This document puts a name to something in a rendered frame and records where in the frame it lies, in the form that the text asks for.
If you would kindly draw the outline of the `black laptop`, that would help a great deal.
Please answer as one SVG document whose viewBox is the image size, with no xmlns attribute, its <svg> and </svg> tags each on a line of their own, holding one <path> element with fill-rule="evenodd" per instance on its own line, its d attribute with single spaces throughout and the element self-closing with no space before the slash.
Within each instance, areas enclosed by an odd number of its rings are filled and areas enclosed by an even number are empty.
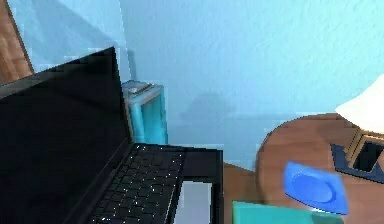
<svg viewBox="0 0 384 224">
<path fill-rule="evenodd" d="M 134 142 L 114 48 L 0 86 L 0 224 L 173 224 L 192 180 L 224 224 L 222 151 Z"/>
</svg>

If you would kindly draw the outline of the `light blue bin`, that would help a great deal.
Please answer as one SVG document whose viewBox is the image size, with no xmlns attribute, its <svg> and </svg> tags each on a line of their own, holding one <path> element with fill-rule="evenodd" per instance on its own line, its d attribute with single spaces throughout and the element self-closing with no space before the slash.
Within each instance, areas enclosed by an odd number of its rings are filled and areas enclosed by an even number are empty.
<svg viewBox="0 0 384 224">
<path fill-rule="evenodd" d="M 133 140 L 137 143 L 168 143 L 164 87 L 136 80 L 121 85 Z"/>
</svg>

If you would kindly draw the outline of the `round brown wooden table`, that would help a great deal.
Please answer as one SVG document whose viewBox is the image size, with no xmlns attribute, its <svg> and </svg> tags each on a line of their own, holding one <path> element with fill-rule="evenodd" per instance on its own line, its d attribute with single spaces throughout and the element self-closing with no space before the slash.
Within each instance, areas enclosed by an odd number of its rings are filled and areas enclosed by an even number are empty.
<svg viewBox="0 0 384 224">
<path fill-rule="evenodd" d="M 306 206 L 285 194 L 286 163 L 335 171 L 331 146 L 351 142 L 357 127 L 334 113 L 309 115 L 285 122 L 265 138 L 257 152 L 255 182 L 264 204 L 304 209 Z M 344 224 L 384 224 L 384 184 L 341 176 L 349 213 Z"/>
</svg>

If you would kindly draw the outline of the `blue square plate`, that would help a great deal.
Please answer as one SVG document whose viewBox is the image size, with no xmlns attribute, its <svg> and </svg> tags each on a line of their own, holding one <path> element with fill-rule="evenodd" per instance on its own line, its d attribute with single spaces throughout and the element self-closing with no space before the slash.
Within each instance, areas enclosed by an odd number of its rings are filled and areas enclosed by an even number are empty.
<svg viewBox="0 0 384 224">
<path fill-rule="evenodd" d="M 345 187 L 337 174 L 288 162 L 283 188 L 287 196 L 312 208 L 340 215 L 349 212 Z"/>
</svg>

